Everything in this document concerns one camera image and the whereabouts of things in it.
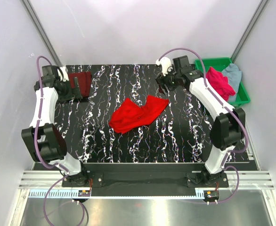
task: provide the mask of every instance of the light blue cloth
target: light blue cloth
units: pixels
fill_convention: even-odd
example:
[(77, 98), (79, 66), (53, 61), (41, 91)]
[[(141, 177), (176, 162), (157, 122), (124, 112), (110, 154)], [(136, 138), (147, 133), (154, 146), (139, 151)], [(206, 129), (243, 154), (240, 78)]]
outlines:
[(222, 71), (222, 73), (224, 76), (226, 76), (228, 78), (228, 84), (235, 91), (234, 96), (229, 96), (228, 102), (234, 102), (236, 100), (238, 88), (239, 88), (240, 82), (242, 80), (242, 72), (238, 69), (238, 67), (235, 64), (229, 64), (229, 66), (226, 67)]

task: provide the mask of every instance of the white bracket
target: white bracket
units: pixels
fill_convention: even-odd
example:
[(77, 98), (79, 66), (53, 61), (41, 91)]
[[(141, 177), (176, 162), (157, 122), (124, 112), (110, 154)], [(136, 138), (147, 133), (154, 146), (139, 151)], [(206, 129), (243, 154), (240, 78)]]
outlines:
[[(55, 88), (45, 87), (43, 88), (43, 107), (41, 112), (40, 118), (40, 126), (44, 126), (46, 123), (54, 124), (54, 111), (55, 111), (55, 104), (58, 99), (58, 94)], [(41, 89), (35, 92), (36, 95), (36, 105), (34, 116), (32, 122), (30, 123), (30, 127), (36, 127), (36, 121), (39, 120), (39, 109), (40, 109), (40, 102), (41, 102)]]
[(68, 69), (66, 66), (60, 67), (62, 70), (63, 74), (58, 70), (58, 75), (61, 78), (62, 81), (69, 81), (69, 76), (68, 76)]
[(219, 148), (216, 148), (214, 145), (212, 145), (212, 149), (209, 155), (208, 160), (205, 163), (206, 169), (211, 173), (211, 174), (216, 174), (219, 173), (223, 170), (222, 167), (222, 161), (225, 157), (225, 155), (230, 155), (230, 150), (233, 150), (234, 146), (230, 146), (226, 148), (225, 150), (221, 150)]
[(207, 81), (208, 88), (210, 88), (214, 94), (219, 98), (219, 100), (223, 103), (221, 105), (217, 99), (212, 95), (212, 93), (207, 89), (204, 83), (204, 78), (196, 79), (194, 82), (190, 83), (189, 86), (189, 92), (191, 92), (192, 95), (196, 96), (201, 103), (205, 106), (205, 108), (209, 111), (210, 115), (213, 118), (213, 121), (217, 116), (219, 116), (221, 113), (227, 114), (228, 111), (225, 109), (227, 107), (229, 110), (234, 109), (232, 105), (227, 103), (215, 90), (214, 88), (209, 84)]
[(49, 162), (50, 165), (57, 165), (60, 170), (64, 170), (64, 168), (60, 167), (60, 164), (62, 164), (64, 167), (66, 167), (69, 170), (69, 175), (76, 175), (81, 172), (81, 162), (78, 159), (73, 158), (68, 152), (64, 156), (64, 159), (62, 160), (54, 160)]
[(172, 70), (171, 61), (167, 57), (162, 57), (161, 60), (156, 60), (157, 66), (162, 66), (162, 74), (163, 76), (167, 75), (168, 72)]

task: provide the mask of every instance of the cable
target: cable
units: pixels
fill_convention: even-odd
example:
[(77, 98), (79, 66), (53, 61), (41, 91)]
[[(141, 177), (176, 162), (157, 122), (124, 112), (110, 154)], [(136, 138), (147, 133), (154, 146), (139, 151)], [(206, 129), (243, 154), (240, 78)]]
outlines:
[[(53, 214), (56, 211), (58, 211), (61, 207), (65, 206), (66, 204), (71, 203), (71, 202), (72, 202), (72, 200), (60, 204), (59, 207), (57, 207), (55, 210), (53, 210), (50, 213), (48, 213), (47, 216), (49, 217), (51, 214)], [(36, 211), (34, 210), (34, 207), (33, 207), (33, 212), (34, 212), (36, 218), (39, 218), (39, 219), (45, 218), (44, 213), (43, 213), (43, 216), (38, 216), (38, 214), (35, 213)]]
[(58, 169), (59, 170), (59, 173), (64, 177), (64, 176), (66, 176), (66, 174), (65, 173), (62, 173), (62, 171), (60, 170), (60, 169)]
[[(206, 88), (208, 89), (208, 91), (216, 98), (216, 100), (217, 100), (221, 105), (223, 105), (223, 102), (222, 102), (222, 101), (218, 98), (218, 96), (208, 87), (207, 80), (206, 80), (206, 69), (205, 69), (205, 66), (204, 66), (204, 62), (203, 62), (203, 60), (201, 59), (201, 57), (200, 57), (196, 52), (194, 52), (193, 50), (188, 49), (188, 48), (173, 48), (173, 49), (167, 51), (166, 53), (164, 53), (164, 54), (159, 58), (159, 60), (161, 60), (162, 57), (164, 57), (164, 56), (167, 55), (168, 53), (173, 52), (173, 51), (175, 51), (175, 50), (186, 50), (186, 51), (188, 51), (188, 52), (191, 52), (191, 53), (195, 54), (195, 55), (199, 58), (199, 60), (200, 60), (200, 62), (201, 62), (201, 65), (202, 65), (203, 73), (204, 73), (204, 84), (205, 84), (205, 87), (206, 87)], [(236, 120), (236, 122), (237, 122), (237, 123), (239, 124), (239, 126), (241, 127), (241, 129), (242, 129), (242, 131), (243, 131), (243, 134), (244, 134), (244, 136), (245, 136), (245, 146), (244, 146), (244, 148), (241, 149), (241, 150), (231, 150), (231, 152), (234, 152), (234, 153), (243, 153), (244, 151), (247, 150), (248, 145), (249, 145), (249, 136), (248, 136), (248, 134), (247, 134), (247, 131), (246, 131), (245, 127), (243, 126), (243, 124), (241, 123), (241, 121), (238, 119), (238, 117), (237, 117), (229, 108), (227, 108), (227, 107), (224, 107), (224, 108), (234, 117), (234, 119)]]
[[(43, 98), (44, 98), (43, 84), (42, 84), (42, 77), (41, 77), (41, 70), (40, 70), (40, 59), (41, 59), (41, 58), (47, 60), (48, 63), (49, 63), (50, 65), (52, 65), (51, 62), (50, 62), (46, 57), (44, 57), (44, 56), (39, 56), (39, 57), (36, 59), (36, 65), (37, 65), (38, 76), (39, 76), (40, 91), (41, 91), (41, 98), (40, 98), (40, 106), (39, 106), (38, 120), (36, 121), (36, 127), (35, 127), (35, 129), (34, 129), (34, 147), (35, 147), (35, 152), (36, 152), (36, 154), (37, 154), (37, 157), (38, 157), (39, 161), (42, 163), (42, 165), (43, 165), (45, 168), (47, 168), (47, 169), (52, 169), (53, 167), (56, 166), (56, 167), (58, 167), (58, 168), (59, 168), (59, 167), (62, 168), (64, 171), (67, 172), (66, 175), (65, 175), (64, 177), (62, 177), (61, 179), (59, 179), (57, 182), (55, 182), (55, 183), (49, 188), (49, 190), (47, 191), (47, 193), (46, 193), (46, 195), (45, 195), (45, 198), (44, 198), (44, 204), (43, 204), (43, 213), (44, 213), (44, 217), (45, 217), (45, 219), (46, 219), (46, 221), (48, 222), (49, 225), (54, 226), (54, 225), (50, 222), (50, 220), (49, 220), (49, 218), (48, 218), (48, 216), (47, 216), (47, 214), (46, 214), (46, 199), (47, 199), (47, 196), (48, 196), (48, 194), (50, 193), (51, 189), (54, 188), (59, 182), (63, 181), (65, 178), (67, 178), (67, 177), (69, 176), (69, 170), (68, 170), (64, 165), (59, 164), (59, 163), (56, 164), (56, 165), (50, 165), (50, 164), (46, 163), (46, 162), (43, 160), (43, 158), (42, 158), (42, 156), (41, 156), (41, 154), (40, 154), (40, 151), (39, 151), (39, 146), (38, 146), (38, 129), (39, 129), (40, 121), (41, 121), (41, 113), (42, 113)], [(80, 204), (81, 207), (82, 207), (82, 218), (81, 218), (80, 223), (77, 225), (77, 226), (79, 226), (79, 225), (83, 222), (83, 219), (84, 219), (84, 217), (85, 217), (85, 206), (84, 206), (81, 202), (77, 202), (77, 203)]]
[(219, 183), (217, 182), (216, 184), (217, 184), (217, 187), (214, 189), (214, 191), (218, 191), (218, 188), (219, 188)]
[[(64, 203), (61, 204), (59, 207), (57, 207), (55, 210), (53, 210), (53, 211), (51, 211), (49, 214), (47, 214), (47, 216), (49, 217), (51, 214), (53, 214), (53, 213), (55, 213), (56, 211), (58, 211), (59, 208), (61, 208), (62, 206), (65, 206), (66, 204), (69, 204), (69, 203), (71, 203), (71, 202), (74, 202), (74, 200), (70, 200), (70, 201), (64, 202)], [(86, 223), (86, 225), (88, 225), (88, 222), (89, 222), (89, 213), (88, 213), (88, 210), (87, 210), (87, 208), (85, 207), (85, 205), (83, 205), (83, 207), (84, 207), (84, 210), (85, 210), (86, 215), (87, 215), (87, 223)]]
[(234, 167), (234, 166), (227, 166), (224, 171), (226, 171), (227, 169), (229, 168), (232, 168), (235, 170), (236, 172), (236, 176), (237, 176), (237, 183), (236, 183), (236, 187), (235, 187), (235, 190), (233, 191), (233, 193), (226, 199), (224, 200), (221, 200), (219, 202), (209, 202), (209, 203), (206, 203), (206, 202), (193, 202), (193, 201), (188, 201), (188, 200), (185, 200), (185, 202), (188, 202), (188, 203), (191, 203), (191, 204), (218, 204), (218, 203), (226, 203), (228, 202), (230, 199), (233, 198), (233, 196), (235, 195), (235, 193), (237, 192), (238, 190), (238, 187), (239, 187), (239, 184), (240, 184), (240, 178), (239, 178), (239, 175), (238, 175), (238, 171), (237, 169)]
[(173, 69), (173, 67), (172, 67), (172, 66), (169, 66), (169, 67), (168, 67), (168, 69), (167, 69), (167, 72), (169, 72), (169, 69), (170, 69), (170, 68), (172, 68), (172, 69)]
[(91, 192), (91, 190), (92, 190), (92, 185), (93, 185), (93, 179), (92, 178), (90, 178), (90, 192)]
[(189, 178), (188, 176), (185, 176), (185, 178), (189, 179), (191, 183), (198, 185), (199, 183), (201, 183), (201, 180), (199, 182), (196, 181), (196, 178), (193, 180), (191, 178)]

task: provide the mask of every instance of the pink cloth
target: pink cloth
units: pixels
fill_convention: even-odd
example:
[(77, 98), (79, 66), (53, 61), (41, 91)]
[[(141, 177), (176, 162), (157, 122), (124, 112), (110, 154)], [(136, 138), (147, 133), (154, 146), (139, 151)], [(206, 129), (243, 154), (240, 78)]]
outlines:
[(235, 95), (235, 91), (228, 84), (228, 78), (224, 77), (222, 72), (218, 72), (213, 67), (210, 67), (206, 73), (206, 78), (215, 91), (220, 94), (224, 100), (228, 101), (229, 96)]

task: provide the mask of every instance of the metal floor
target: metal floor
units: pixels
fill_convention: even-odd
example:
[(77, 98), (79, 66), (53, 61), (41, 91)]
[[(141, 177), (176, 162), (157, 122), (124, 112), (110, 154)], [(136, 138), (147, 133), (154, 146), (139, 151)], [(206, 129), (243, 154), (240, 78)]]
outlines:
[[(220, 200), (230, 195), (220, 191)], [(68, 199), (48, 199), (47, 213)], [(81, 224), (89, 226), (270, 226), (272, 225), (261, 191), (238, 191), (224, 204), (203, 204), (195, 200), (90, 199), (89, 212)], [(22, 226), (48, 226), (43, 217), (43, 199), (29, 198)], [(55, 226), (75, 226), (82, 216), (80, 206), (70, 203), (49, 216)]]

